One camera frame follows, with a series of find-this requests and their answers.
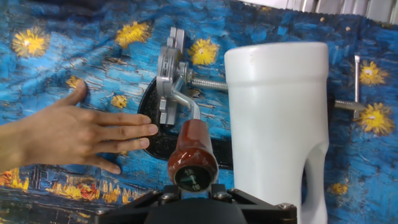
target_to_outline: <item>human hand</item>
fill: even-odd
[[[21,151],[22,166],[81,164],[119,174],[121,170],[116,164],[96,154],[145,149],[149,140],[139,137],[158,132],[150,118],[141,114],[104,113],[77,107],[85,95],[86,85],[80,80],[67,97],[15,122],[19,136],[15,138],[18,147],[14,148]]]

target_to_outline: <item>bottle handle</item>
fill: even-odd
[[[305,162],[307,197],[302,205],[302,223],[327,224],[328,213],[323,188],[325,156],[329,143],[318,144],[308,154]]]

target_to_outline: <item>red-brown knob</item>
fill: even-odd
[[[184,122],[167,170],[173,184],[187,192],[204,191],[217,180],[217,160],[205,122],[199,119]]]

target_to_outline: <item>black base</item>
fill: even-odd
[[[297,224],[297,208],[281,209],[240,190],[213,184],[208,198],[181,200],[177,186],[149,192],[135,201],[95,217],[95,224]]]

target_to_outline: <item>screw thread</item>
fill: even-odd
[[[193,78],[193,79],[191,79],[191,85],[195,86],[195,87],[228,91],[228,86],[225,82],[216,82],[216,81],[210,81],[210,80],[202,80],[200,78]]]
[[[343,110],[356,110],[356,111],[365,110],[365,106],[362,103],[344,101],[344,100],[335,100],[335,108]]]

